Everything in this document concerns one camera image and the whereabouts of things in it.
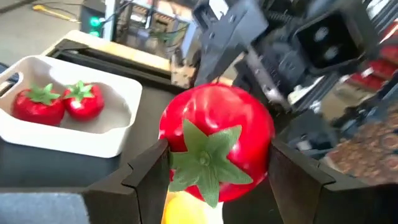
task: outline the metal frame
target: metal frame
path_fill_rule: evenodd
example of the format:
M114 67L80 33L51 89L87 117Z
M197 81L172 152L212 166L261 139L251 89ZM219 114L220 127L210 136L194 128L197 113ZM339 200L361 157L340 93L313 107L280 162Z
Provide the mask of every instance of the metal frame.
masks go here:
M175 94L186 90L171 83L171 74L169 72L100 50L91 49L87 45L72 40L62 40L49 53L49 56L123 77L133 78L143 85L161 88Z
M151 5L138 3L137 0L126 0L126 2L128 2L128 1L130 1L131 4L135 4L137 6L145 8L147 10L150 10L150 8L151 8ZM105 5L106 5L105 19L109 19L109 22L107 22L104 25L103 38L105 40L112 41L113 35L114 35L115 23L117 23L117 18L113 14L121 5L118 0L105 0ZM181 22L186 22L189 24L188 29L183 38L183 42L180 47L182 50L182 55L185 58L188 55L188 51L190 50L192 41L195 38L195 32L197 29L197 25L195 24L195 22L193 21L192 18L186 18L186 17L181 17L178 15L175 15L175 14L169 14L167 12L160 11L159 9L155 9L155 13L161 14L163 16L171 17L177 21L177 25L174 26L175 28L173 29L172 32L177 31L178 24Z

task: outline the tomato calyx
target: tomato calyx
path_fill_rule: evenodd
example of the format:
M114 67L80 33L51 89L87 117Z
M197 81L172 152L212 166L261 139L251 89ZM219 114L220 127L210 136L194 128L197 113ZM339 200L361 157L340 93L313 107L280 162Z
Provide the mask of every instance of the tomato calyx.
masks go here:
M34 103L42 103L44 105L50 106L53 100L56 100L61 96L57 93L51 92L52 86L52 83L48 84L44 88L32 86L25 95Z
M188 151L171 152L170 164L175 173L169 190L175 192L196 185L204 201L215 208L220 182L251 184L252 178L226 158L241 131L242 126L238 125L207 136L185 119L183 136Z
M69 85L68 89L70 93L64 98L74 98L75 101L81 102L84 98L93 98L94 95L91 93L93 85L85 85L82 81L78 81L76 85Z

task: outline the electronic equipment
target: electronic equipment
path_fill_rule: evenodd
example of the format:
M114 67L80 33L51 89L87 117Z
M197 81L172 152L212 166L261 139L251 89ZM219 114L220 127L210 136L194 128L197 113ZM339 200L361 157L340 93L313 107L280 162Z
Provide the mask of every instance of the electronic equipment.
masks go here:
M174 13L175 6L158 0L86 0L81 6L80 30L165 58L178 47L186 57L197 26L191 17Z

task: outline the artificial tomato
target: artificial tomato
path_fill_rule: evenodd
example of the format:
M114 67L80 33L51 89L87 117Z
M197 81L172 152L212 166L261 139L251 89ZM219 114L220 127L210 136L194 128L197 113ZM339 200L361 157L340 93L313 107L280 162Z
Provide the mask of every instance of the artificial tomato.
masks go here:
M11 113L23 121L57 126L65 114L65 107L60 95L52 90L52 84L48 84L44 88L33 86L19 92Z
M206 84L177 95L160 119L170 145L170 190L185 190L212 207L234 200L267 174L274 124L246 91Z
M105 102L98 85L84 84L79 81L69 86L63 97L63 103L69 115L78 121L90 121L104 109Z

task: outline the wire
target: wire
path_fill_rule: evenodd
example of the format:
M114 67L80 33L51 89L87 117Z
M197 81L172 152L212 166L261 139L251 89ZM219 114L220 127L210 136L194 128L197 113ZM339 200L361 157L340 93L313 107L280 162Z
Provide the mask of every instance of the wire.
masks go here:
M83 3L69 3L69 2L55 1L55 2L38 2L38 3L33 3L33 5L34 4L41 4L41 5L60 4L60 5L64 5L64 6L81 6Z
M62 9L60 7L50 6L51 4L62 5L62 6L81 6L81 3L79 4L79 3L69 3L69 2L35 2L32 4L32 9L36 12L40 12L52 17L57 17L59 19L63 19L66 21L79 22L78 16L75 13L68 11L66 9ZM73 18L54 11L61 11L67 13Z

